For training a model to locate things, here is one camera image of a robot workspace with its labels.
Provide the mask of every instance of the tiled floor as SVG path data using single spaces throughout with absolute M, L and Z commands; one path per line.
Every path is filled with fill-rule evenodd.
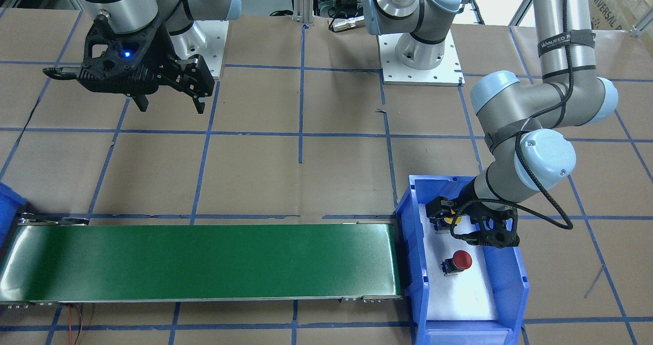
M 243 17 L 232 22 L 204 115 L 167 88 L 141 113 L 122 96 L 40 73 L 79 61 L 88 26 L 78 12 L 0 13 L 0 180 L 44 212 L 94 225 L 392 219 L 408 175 L 476 175 L 492 161 L 469 100 L 482 75 L 506 69 L 525 83 L 541 75 L 534 29 L 455 26 L 466 85 L 410 87 L 380 82 L 376 41 L 364 31 Z M 481 37 L 490 44 L 478 45 Z M 620 92 L 618 116 L 562 130 L 579 161 L 553 194 L 576 228 L 528 216 L 520 224 L 532 285 L 521 343 L 653 337 L 653 59 L 619 32 L 598 33 L 596 56 Z M 541 196 L 526 204 L 555 213 Z M 83 344 L 411 343 L 406 301 L 82 310 Z M 0 343 L 68 343 L 67 307 L 0 313 Z

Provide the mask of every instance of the cardboard box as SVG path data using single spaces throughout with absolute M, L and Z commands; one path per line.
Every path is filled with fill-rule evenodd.
M 595 30 L 628 30 L 644 17 L 653 0 L 590 0 L 592 28 Z M 649 54 L 653 56 L 653 29 L 648 28 L 640 37 Z

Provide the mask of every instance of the red button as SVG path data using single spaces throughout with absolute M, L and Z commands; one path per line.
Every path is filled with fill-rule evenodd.
M 471 255 L 465 251 L 456 251 L 451 260 L 461 270 L 466 270 L 471 267 Z

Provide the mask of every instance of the blue plastic bin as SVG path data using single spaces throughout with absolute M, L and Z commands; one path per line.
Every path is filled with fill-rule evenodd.
M 0 183 L 0 247 L 7 238 L 7 233 L 14 222 L 16 211 L 25 205 L 26 201 L 18 193 L 12 191 L 5 184 Z
M 410 276 L 410 285 L 404 295 L 410 300 L 413 321 L 417 324 L 415 345 L 518 343 L 530 288 L 519 248 L 483 247 L 497 310 L 496 321 L 426 320 L 429 273 L 426 269 L 424 230 L 419 219 L 418 204 L 429 203 L 437 196 L 455 198 L 460 189 L 471 180 L 471 177 L 411 175 L 408 190 L 397 206 L 396 214 L 406 247 Z

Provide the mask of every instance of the green surface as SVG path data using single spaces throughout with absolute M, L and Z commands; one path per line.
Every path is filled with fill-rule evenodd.
M 401 295 L 392 226 L 22 226 L 0 302 Z

